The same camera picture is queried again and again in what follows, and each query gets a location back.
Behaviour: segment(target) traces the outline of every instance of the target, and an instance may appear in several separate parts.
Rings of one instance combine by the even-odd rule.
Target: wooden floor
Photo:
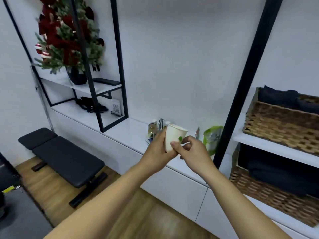
[[[24,185],[56,226],[74,212],[68,203],[82,189],[68,184],[48,166],[33,172],[31,167],[39,162],[40,159],[34,157],[16,168],[22,175]],[[78,208],[120,177],[108,167],[103,171],[108,174],[108,178]],[[107,238],[218,239],[142,189],[135,193]]]

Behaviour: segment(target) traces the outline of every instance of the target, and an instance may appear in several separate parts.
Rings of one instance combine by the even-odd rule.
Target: weight bench
[[[86,188],[70,201],[72,208],[76,208],[107,178],[104,172],[95,176],[105,165],[102,160],[47,128],[24,135],[18,141],[42,160],[32,167],[34,172],[48,165],[74,187],[86,185]]]

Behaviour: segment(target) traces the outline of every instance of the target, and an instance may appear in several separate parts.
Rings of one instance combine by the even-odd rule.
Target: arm
[[[106,238],[141,184],[177,156],[175,151],[165,153],[164,139],[165,131],[156,136],[136,165],[65,219],[45,239]]]
[[[201,141],[188,136],[182,141],[186,142],[183,147],[178,142],[171,145],[210,186],[240,239],[291,239],[215,167]]]

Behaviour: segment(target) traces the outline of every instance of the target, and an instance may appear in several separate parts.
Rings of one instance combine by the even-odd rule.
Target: forearm
[[[251,203],[216,167],[206,168],[203,179],[240,239],[288,239],[275,223]]]
[[[134,195],[136,189],[150,176],[137,164],[91,201],[59,224],[45,239],[105,238]]]

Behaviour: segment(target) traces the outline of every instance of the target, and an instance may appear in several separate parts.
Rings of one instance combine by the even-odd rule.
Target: shelf bracket
[[[112,100],[112,94],[111,94],[111,92],[108,92],[107,94],[108,94],[108,96],[106,96],[106,95],[100,95],[100,96],[102,96],[102,97],[104,97],[104,98],[106,98],[106,99]]]

